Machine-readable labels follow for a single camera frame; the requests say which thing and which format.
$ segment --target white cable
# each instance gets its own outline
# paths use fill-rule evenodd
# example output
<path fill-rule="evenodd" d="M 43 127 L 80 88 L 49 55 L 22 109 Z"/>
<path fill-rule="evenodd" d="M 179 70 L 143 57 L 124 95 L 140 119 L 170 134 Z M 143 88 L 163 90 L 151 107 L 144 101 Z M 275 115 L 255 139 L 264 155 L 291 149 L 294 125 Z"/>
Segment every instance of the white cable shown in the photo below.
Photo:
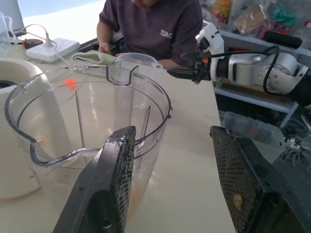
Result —
<path fill-rule="evenodd" d="M 71 64 L 70 64 L 68 61 L 66 61 L 66 59 L 64 59 L 61 55 L 59 55 L 58 52 L 56 51 L 56 49 L 57 49 L 57 44 L 56 44 L 54 41 L 52 41 L 52 40 L 50 40 L 50 41 L 51 41 L 53 44 L 55 44 L 55 54 L 56 54 L 56 56 L 58 56 L 61 60 L 63 60 L 63 62 L 65 62 L 66 65 L 71 66 Z"/>
<path fill-rule="evenodd" d="M 38 38 L 40 38 L 40 39 L 45 40 L 45 41 L 46 41 L 46 44 L 45 44 L 46 46 L 47 46 L 49 43 L 50 43 L 50 44 L 55 44 L 55 46 L 52 45 L 52 47 L 54 47 L 54 52 L 55 52 L 56 56 L 59 57 L 63 62 L 65 62 L 67 66 L 70 66 L 70 63 L 69 63 L 68 61 L 66 61 L 66 59 L 64 59 L 61 55 L 58 54 L 58 52 L 57 52 L 57 44 L 49 38 L 49 34 L 48 34 L 48 33 L 46 33 L 47 38 L 43 38 L 43 37 L 41 37 L 41 36 L 38 36 L 38 35 L 36 35 L 36 34 L 30 33 L 30 32 L 27 32 L 27 31 L 21 31 L 21 30 L 19 30 L 19 32 L 20 32 L 20 33 L 25 32 L 25 33 L 28 33 L 28 34 L 30 34 L 30 35 L 33 35 L 33 36 L 36 36 L 36 37 L 38 37 Z"/>
<path fill-rule="evenodd" d="M 301 153 L 302 156 L 305 157 L 305 159 L 308 161 L 309 166 L 307 167 L 307 172 L 311 173 L 311 161 L 310 161 L 310 152 L 309 151 L 303 151 Z"/>
<path fill-rule="evenodd" d="M 22 33 L 22 32 L 25 32 L 25 29 L 27 29 L 28 27 L 33 26 L 33 25 L 40 26 L 41 28 L 44 29 L 45 33 L 48 33 L 48 31 L 45 29 L 45 27 L 43 27 L 43 26 L 40 25 L 40 24 L 36 24 L 36 23 L 29 24 L 29 25 L 27 25 L 26 27 L 24 27 L 24 28 L 22 28 L 22 29 L 20 29 L 20 30 L 14 31 L 14 33 Z"/>

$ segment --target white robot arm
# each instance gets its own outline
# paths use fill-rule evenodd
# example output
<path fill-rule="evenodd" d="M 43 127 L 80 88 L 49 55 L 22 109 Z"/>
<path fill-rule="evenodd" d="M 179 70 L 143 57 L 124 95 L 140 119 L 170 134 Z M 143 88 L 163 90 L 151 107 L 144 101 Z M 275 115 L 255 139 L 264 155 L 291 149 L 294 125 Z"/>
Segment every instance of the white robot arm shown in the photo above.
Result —
<path fill-rule="evenodd" d="M 212 23 L 207 23 L 196 40 L 198 51 L 182 56 L 192 61 L 193 67 L 173 68 L 168 70 L 171 75 L 196 84 L 201 80 L 229 79 L 242 85 L 260 85 L 268 94 L 288 96 L 311 110 L 311 70 L 292 55 L 280 53 L 278 46 L 265 51 L 224 53 L 224 40 Z"/>

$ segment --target orange residue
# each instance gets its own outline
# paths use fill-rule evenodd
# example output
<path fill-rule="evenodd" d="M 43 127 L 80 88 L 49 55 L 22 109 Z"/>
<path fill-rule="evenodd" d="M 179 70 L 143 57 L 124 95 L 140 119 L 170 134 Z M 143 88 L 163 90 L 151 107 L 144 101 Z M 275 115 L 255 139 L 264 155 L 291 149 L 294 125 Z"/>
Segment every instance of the orange residue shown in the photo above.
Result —
<path fill-rule="evenodd" d="M 75 79 L 66 79 L 63 83 L 67 84 L 69 89 L 75 89 L 77 86 Z"/>
<path fill-rule="evenodd" d="M 143 190 L 139 186 L 132 186 L 130 193 L 130 203 L 127 210 L 127 220 L 129 221 L 131 217 L 134 215 L 138 204 L 140 203 L 143 196 Z"/>

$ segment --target person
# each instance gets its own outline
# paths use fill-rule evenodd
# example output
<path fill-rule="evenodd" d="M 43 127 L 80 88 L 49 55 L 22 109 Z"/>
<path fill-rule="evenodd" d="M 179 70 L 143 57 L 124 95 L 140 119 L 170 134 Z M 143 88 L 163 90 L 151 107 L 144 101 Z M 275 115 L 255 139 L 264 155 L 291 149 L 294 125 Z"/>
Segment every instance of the person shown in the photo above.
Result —
<path fill-rule="evenodd" d="M 164 69 L 190 66 L 181 55 L 196 50 L 202 29 L 199 0 L 106 0 L 99 15 L 99 51 L 111 54 L 113 31 L 122 31 L 124 52 L 156 58 Z"/>

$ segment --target plastic container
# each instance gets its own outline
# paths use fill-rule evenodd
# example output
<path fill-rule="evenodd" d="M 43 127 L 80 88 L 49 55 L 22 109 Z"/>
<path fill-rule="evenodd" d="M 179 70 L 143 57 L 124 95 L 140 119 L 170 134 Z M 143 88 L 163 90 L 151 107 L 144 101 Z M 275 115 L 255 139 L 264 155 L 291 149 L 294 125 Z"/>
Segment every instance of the plastic container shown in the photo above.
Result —
<path fill-rule="evenodd" d="M 117 61 L 120 62 L 120 68 L 125 70 L 134 70 L 135 72 L 145 75 L 154 81 L 156 81 L 157 77 L 159 76 L 160 70 L 163 69 L 163 65 L 157 62 L 155 58 L 142 53 L 123 53 L 117 57 Z M 144 86 L 143 83 L 137 82 L 136 86 L 144 93 L 149 93 L 149 87 Z M 143 108 L 146 101 L 146 97 L 142 97 L 139 94 L 136 95 L 136 93 L 134 93 L 134 108 Z"/>
<path fill-rule="evenodd" d="M 55 69 L 18 85 L 7 99 L 6 118 L 59 212 L 106 139 L 129 125 L 136 126 L 137 133 L 128 217 L 144 195 L 171 117 L 171 102 L 157 83 L 118 65 Z M 146 96 L 134 87 L 136 82 L 149 89 L 144 109 L 133 108 L 134 93 Z"/>
<path fill-rule="evenodd" d="M 223 127 L 252 139 L 262 156 L 271 164 L 286 149 L 281 130 L 273 125 L 226 112 Z"/>
<path fill-rule="evenodd" d="M 4 15 L 0 11 L 0 57 L 4 57 L 7 54 L 7 49 L 4 44 L 10 43 L 9 33 L 5 24 Z"/>

